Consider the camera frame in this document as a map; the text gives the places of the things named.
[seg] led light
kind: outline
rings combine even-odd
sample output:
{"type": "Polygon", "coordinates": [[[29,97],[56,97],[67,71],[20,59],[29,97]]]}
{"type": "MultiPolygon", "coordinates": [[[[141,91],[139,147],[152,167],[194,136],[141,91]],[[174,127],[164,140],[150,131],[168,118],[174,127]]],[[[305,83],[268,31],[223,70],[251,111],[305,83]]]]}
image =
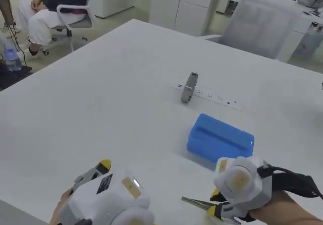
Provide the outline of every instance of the led light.
{"type": "Polygon", "coordinates": [[[133,182],[135,183],[136,186],[140,187],[138,181],[136,181],[135,179],[133,180],[133,182]]]}

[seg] chair armrest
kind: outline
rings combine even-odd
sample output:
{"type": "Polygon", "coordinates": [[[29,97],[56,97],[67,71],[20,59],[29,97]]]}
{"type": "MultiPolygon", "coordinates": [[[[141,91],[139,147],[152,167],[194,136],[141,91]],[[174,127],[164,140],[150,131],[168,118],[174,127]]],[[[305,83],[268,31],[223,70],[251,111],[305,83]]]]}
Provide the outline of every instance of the chair armrest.
{"type": "Polygon", "coordinates": [[[219,42],[221,35],[207,35],[207,36],[201,36],[199,38],[202,38],[211,42],[219,42]]]}
{"type": "Polygon", "coordinates": [[[64,13],[61,12],[61,9],[80,9],[80,10],[86,10],[92,24],[94,25],[96,20],[95,20],[95,16],[94,14],[91,12],[90,10],[90,5],[87,6],[74,6],[74,5],[58,5],[56,10],[57,10],[57,15],[59,17],[59,19],[61,20],[61,22],[64,23],[64,25],[67,27],[67,29],[69,29],[70,31],[72,30],[71,26],[65,21],[64,19],[64,13]]]}

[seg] electrical socket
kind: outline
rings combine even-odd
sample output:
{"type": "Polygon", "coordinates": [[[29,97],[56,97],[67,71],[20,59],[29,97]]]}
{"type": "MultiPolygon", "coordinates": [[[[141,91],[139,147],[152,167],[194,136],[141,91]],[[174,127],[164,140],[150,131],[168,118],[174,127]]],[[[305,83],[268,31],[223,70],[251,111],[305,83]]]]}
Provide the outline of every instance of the electrical socket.
{"type": "MultiPolygon", "coordinates": [[[[181,91],[183,91],[183,89],[184,89],[183,84],[172,85],[172,87],[175,89],[181,90],[181,91]]],[[[216,95],[212,91],[202,90],[202,89],[199,89],[196,87],[193,95],[203,98],[203,99],[206,99],[206,100],[210,100],[212,102],[215,102],[215,103],[218,103],[221,105],[225,105],[225,106],[235,109],[235,110],[242,111],[241,106],[236,101],[231,101],[231,100],[225,99],[221,96],[216,95]]]]}

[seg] blue box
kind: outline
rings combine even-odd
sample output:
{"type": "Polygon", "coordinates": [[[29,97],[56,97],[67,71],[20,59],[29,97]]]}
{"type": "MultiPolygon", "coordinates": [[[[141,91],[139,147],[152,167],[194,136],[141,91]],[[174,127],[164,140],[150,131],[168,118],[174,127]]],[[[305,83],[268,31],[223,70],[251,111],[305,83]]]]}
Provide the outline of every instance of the blue box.
{"type": "Polygon", "coordinates": [[[221,157],[250,157],[254,136],[224,122],[201,114],[192,128],[187,150],[212,162],[221,157]]]}

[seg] table surface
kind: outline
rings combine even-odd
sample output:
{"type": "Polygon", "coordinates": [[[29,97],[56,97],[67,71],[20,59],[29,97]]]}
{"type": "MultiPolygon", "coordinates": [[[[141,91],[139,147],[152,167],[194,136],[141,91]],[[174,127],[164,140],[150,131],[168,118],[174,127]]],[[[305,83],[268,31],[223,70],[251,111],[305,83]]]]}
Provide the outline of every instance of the table surface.
{"type": "MultiPolygon", "coordinates": [[[[49,221],[60,195],[99,160],[129,167],[162,225],[206,224],[181,196],[208,200],[211,170],[186,151],[206,113],[255,136],[254,155],[312,175],[323,190],[323,75],[132,20],[0,92],[0,200],[49,221]],[[194,97],[198,86],[242,111],[194,97]]],[[[296,197],[323,218],[322,201],[296,197]]]]}

